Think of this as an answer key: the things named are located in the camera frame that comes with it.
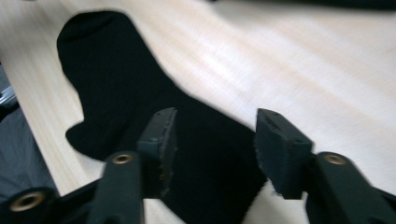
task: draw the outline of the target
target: sock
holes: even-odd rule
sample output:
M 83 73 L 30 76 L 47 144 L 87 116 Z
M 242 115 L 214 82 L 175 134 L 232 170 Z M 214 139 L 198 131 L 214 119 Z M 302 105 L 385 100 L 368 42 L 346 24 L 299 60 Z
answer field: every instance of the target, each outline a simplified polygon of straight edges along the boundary
M 124 14 L 75 16 L 57 48 L 84 121 L 66 132 L 82 154 L 104 160 L 135 150 L 151 116 L 177 109 L 174 176 L 163 201 L 187 223 L 240 223 L 261 189 L 254 132 L 181 91 Z

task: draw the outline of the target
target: metal bolt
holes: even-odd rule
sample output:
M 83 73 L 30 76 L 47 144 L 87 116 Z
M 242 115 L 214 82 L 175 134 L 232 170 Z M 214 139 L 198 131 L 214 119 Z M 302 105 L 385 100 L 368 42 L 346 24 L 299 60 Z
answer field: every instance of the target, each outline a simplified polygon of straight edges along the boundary
M 347 164 L 347 161 L 344 158 L 337 156 L 337 155 L 333 155 L 333 154 L 324 156 L 324 159 L 326 161 L 328 161 L 329 163 L 336 164 L 336 165 Z

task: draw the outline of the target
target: light wood grain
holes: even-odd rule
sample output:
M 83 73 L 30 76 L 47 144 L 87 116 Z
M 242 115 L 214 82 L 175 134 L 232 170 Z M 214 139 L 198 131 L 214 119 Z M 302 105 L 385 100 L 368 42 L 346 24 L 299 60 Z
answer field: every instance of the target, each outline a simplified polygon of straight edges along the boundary
M 83 120 L 56 50 L 82 11 L 120 10 L 183 90 L 254 129 L 258 107 L 275 110 L 316 143 L 352 159 L 396 194 L 396 14 L 222 0 L 0 3 L 0 61 L 62 194 L 98 178 L 102 164 L 76 153 L 65 131 Z M 302 202 L 267 186 L 246 223 L 306 223 Z M 146 201 L 151 223 L 177 223 Z

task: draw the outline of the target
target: screw hole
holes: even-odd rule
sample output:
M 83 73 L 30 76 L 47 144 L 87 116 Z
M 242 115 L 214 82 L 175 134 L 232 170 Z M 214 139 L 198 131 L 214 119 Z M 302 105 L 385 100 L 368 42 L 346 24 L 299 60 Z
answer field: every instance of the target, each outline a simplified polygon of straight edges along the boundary
M 41 204 L 45 198 L 45 194 L 41 191 L 28 193 L 15 200 L 9 209 L 13 212 L 26 211 Z
M 126 154 L 118 155 L 113 158 L 113 162 L 116 164 L 124 164 L 131 160 L 132 160 L 132 156 Z
M 300 139 L 300 138 L 296 138 L 295 140 L 294 140 L 296 143 L 303 143 L 304 141 L 302 140 L 302 139 Z

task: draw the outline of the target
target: black fabric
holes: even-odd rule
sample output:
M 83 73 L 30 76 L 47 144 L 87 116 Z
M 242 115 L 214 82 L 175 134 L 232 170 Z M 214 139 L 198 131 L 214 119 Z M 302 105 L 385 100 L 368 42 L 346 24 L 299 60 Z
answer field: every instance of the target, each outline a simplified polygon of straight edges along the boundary
M 242 221 L 265 180 L 253 131 L 181 91 L 124 14 L 79 14 L 57 47 L 83 107 L 84 121 L 66 133 L 76 150 L 97 160 L 135 150 L 151 116 L 175 107 L 178 151 L 163 201 L 187 223 Z
M 17 109 L 0 123 L 0 203 L 38 187 L 56 190 L 29 125 Z

